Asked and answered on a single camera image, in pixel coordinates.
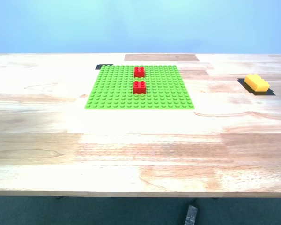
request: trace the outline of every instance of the red lego brick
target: red lego brick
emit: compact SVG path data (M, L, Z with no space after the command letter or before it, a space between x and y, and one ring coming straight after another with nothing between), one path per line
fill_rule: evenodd
M146 82L134 81L133 82L133 94L145 94L146 93Z
M145 77L145 68L144 67L135 67L134 68L134 77Z

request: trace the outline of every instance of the gray carpet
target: gray carpet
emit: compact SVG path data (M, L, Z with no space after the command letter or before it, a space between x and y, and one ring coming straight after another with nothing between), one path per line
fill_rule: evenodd
M183 225L192 198L3 197L0 225ZM199 198L198 225L281 225L281 199Z

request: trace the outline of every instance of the wood grain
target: wood grain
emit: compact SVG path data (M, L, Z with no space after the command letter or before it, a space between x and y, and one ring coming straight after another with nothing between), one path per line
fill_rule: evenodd
M124 61L199 61L194 54L127 54Z
M175 64L195 109L84 110L102 63ZM281 55L0 54L0 195L281 197Z

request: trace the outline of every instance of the lego brick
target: lego brick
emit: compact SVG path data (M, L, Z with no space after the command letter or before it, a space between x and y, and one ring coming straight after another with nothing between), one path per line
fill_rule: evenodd
M141 78L134 67L102 67L85 109L194 109L176 66L145 65ZM134 81L146 82L146 94L133 94Z
M146 82L134 81L133 82L133 94L145 94L146 93Z
M267 92L255 92L247 83L244 82L244 78L238 78L237 81L251 94L253 95L276 95L270 88Z
M270 85L258 74L248 74L244 82L250 86L255 92L267 92Z
M134 68L134 77L145 77L145 68L144 67L135 67Z
M113 64L98 64L95 69L101 69L102 66L112 66Z

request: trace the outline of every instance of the blue wall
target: blue wall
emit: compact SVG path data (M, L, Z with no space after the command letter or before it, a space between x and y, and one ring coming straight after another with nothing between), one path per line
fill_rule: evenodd
M0 53L281 53L281 0L0 0Z

